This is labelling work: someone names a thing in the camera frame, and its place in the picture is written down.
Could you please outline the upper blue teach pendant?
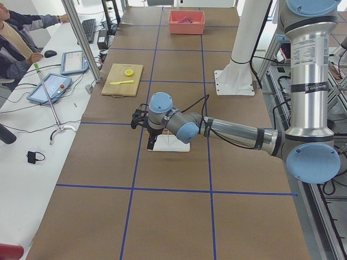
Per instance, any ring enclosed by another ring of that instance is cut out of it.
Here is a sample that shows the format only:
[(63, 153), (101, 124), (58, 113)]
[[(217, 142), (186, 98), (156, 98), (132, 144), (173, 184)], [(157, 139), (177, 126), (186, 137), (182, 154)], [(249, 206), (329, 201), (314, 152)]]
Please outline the upper blue teach pendant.
[(82, 51), (70, 51), (62, 54), (61, 75), (83, 73), (89, 68)]

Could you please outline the bamboo cutting board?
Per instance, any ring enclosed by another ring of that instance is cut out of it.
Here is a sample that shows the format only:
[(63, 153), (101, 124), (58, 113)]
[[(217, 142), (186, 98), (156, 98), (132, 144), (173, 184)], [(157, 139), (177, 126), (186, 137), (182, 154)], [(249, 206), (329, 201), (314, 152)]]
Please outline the bamboo cutting board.
[[(124, 71), (132, 69), (134, 74), (132, 76), (126, 76)], [(106, 96), (125, 96), (135, 97), (140, 83), (140, 78), (143, 72), (143, 65), (141, 64), (121, 64), (114, 63), (111, 66), (111, 70), (107, 76), (104, 87), (101, 91), (102, 95)], [(134, 83), (110, 85), (110, 82), (134, 80)]]

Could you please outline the pink plastic bin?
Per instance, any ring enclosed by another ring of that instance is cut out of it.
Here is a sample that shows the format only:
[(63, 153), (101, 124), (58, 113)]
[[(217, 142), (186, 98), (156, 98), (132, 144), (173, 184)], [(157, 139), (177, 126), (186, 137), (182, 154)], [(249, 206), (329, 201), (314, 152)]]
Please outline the pink plastic bin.
[(204, 26), (204, 11), (171, 10), (169, 13), (170, 34), (202, 35)]

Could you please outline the white pedestal column base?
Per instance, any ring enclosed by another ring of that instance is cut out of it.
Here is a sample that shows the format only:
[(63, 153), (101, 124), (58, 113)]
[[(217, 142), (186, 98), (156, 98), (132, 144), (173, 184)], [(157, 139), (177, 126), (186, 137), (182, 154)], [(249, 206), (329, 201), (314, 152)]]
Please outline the white pedestal column base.
[(237, 29), (230, 62), (223, 70), (214, 71), (217, 95), (253, 96), (251, 59), (266, 23), (272, 1), (245, 1)]

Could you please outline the black power adapter box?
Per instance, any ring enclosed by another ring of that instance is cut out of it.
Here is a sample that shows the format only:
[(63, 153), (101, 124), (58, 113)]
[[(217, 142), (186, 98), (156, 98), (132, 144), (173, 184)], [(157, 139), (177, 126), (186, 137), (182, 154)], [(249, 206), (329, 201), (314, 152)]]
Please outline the black power adapter box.
[(97, 46), (98, 46), (99, 50), (105, 50), (108, 48), (107, 30), (103, 29), (103, 30), (98, 31)]

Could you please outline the yellow lemon slices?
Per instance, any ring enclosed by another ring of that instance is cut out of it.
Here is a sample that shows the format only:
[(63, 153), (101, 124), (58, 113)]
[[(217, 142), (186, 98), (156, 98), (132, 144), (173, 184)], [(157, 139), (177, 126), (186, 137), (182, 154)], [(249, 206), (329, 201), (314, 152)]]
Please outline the yellow lemon slices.
[(134, 71), (132, 69), (127, 69), (124, 71), (124, 74), (126, 76), (132, 76), (134, 74)]

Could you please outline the reacher grabber stick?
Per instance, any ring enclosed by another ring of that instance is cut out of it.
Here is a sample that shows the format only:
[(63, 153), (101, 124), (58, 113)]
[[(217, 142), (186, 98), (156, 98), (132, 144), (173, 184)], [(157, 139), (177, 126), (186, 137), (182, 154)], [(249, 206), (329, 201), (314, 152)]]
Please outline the reacher grabber stick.
[(41, 73), (41, 71), (40, 71), (40, 68), (39, 68), (39, 66), (38, 66), (37, 63), (34, 63), (34, 67), (35, 67), (36, 72), (37, 72), (37, 74), (38, 74), (38, 76), (39, 76), (39, 78), (40, 78), (40, 81), (41, 81), (41, 84), (42, 84), (44, 93), (45, 93), (45, 95), (46, 95), (46, 97), (47, 97), (47, 101), (49, 102), (49, 105), (50, 105), (50, 108), (51, 108), (51, 110), (52, 110), (52, 113), (53, 113), (55, 122), (56, 122), (56, 124), (57, 124), (57, 126), (58, 126), (58, 129), (54, 130), (54, 131), (51, 133), (51, 135), (50, 135), (50, 143), (49, 143), (49, 144), (52, 145), (53, 142), (54, 142), (54, 134), (60, 133), (60, 132), (63, 132), (63, 131), (65, 131), (65, 130), (69, 130), (69, 129), (70, 129), (70, 130), (73, 130), (74, 132), (77, 132), (77, 130), (76, 130), (76, 128), (75, 128), (74, 126), (71, 126), (71, 125), (62, 125), (62, 124), (60, 123), (60, 120), (59, 120), (59, 118), (58, 118), (58, 116), (57, 116), (57, 113), (56, 113), (56, 111), (55, 111), (54, 105), (53, 105), (52, 100), (51, 100), (51, 98), (50, 98), (50, 95), (49, 95), (49, 93), (48, 93), (48, 91), (47, 91), (46, 84), (45, 84), (44, 79), (43, 79), (43, 77), (42, 77), (42, 73)]

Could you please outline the red bottle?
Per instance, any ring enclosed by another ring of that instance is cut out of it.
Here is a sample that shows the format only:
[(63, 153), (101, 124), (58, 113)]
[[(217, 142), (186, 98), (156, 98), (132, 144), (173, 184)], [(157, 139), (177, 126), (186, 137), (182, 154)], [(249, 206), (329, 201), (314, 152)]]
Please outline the red bottle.
[(1, 260), (19, 260), (24, 254), (24, 248), (20, 245), (0, 244)]

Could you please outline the seated person in cap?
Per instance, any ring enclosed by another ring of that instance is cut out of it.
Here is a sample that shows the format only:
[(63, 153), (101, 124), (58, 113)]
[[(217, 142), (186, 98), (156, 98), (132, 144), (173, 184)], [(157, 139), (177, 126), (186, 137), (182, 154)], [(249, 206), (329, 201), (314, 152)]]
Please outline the seated person in cap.
[(21, 80), (32, 64), (43, 59), (31, 31), (67, 22), (66, 14), (22, 15), (1, 3), (1, 78)]

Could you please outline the black bottle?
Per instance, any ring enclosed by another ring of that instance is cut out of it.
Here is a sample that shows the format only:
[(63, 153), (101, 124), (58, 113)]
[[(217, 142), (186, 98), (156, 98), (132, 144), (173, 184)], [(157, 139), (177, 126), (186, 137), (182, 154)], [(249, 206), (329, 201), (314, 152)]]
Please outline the black bottle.
[(12, 144), (16, 141), (17, 137), (3, 125), (0, 125), (0, 140), (5, 144)]

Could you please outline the lower blue teach pendant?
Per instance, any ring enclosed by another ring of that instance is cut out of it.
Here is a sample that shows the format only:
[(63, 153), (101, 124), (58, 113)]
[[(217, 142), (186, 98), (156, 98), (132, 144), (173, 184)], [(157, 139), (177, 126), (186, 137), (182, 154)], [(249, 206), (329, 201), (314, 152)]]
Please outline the lower blue teach pendant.
[[(55, 102), (58, 98), (60, 98), (72, 83), (71, 77), (54, 73), (49, 73), (43, 78), (43, 80), (52, 102)], [(49, 104), (42, 83), (38, 84), (36, 88), (27, 96), (27, 100), (35, 103)]]

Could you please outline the blue teach pendant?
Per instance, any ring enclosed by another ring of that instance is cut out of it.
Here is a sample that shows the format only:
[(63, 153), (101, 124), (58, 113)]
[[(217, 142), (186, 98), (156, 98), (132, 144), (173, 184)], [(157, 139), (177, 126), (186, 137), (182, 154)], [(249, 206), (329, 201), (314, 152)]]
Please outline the blue teach pendant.
[[(49, 73), (43, 78), (43, 80), (52, 102), (55, 102), (58, 98), (60, 98), (72, 83), (71, 77), (54, 73)], [(36, 88), (27, 96), (27, 100), (35, 103), (49, 104), (42, 83), (38, 84)]]
[(89, 68), (82, 51), (70, 51), (62, 54), (61, 75), (83, 73)]

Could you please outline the white rectangular tray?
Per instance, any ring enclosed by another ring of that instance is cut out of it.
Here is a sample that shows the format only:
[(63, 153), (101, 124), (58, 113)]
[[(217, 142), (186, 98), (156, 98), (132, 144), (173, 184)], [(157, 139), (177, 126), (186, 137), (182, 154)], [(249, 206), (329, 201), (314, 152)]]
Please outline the white rectangular tray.
[(150, 152), (189, 152), (190, 144), (184, 144), (174, 135), (159, 135), (153, 151)]

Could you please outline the black computer mouse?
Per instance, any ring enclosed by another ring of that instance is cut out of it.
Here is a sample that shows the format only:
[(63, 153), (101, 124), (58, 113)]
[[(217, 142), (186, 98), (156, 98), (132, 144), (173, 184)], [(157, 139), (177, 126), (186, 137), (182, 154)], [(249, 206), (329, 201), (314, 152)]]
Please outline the black computer mouse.
[(53, 56), (56, 56), (57, 55), (57, 52), (54, 51), (54, 50), (47, 50), (44, 52), (44, 57), (45, 58), (50, 58), (50, 57), (53, 57)]

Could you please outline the pink microfiber cloth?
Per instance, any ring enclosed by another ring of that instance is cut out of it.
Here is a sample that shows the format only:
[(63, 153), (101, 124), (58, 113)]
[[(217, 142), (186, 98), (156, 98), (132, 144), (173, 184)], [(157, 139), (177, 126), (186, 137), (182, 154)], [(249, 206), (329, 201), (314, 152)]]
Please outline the pink microfiber cloth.
[(190, 19), (189, 17), (184, 16), (179, 21), (177, 21), (177, 23), (190, 24), (190, 23), (192, 23), (192, 19)]

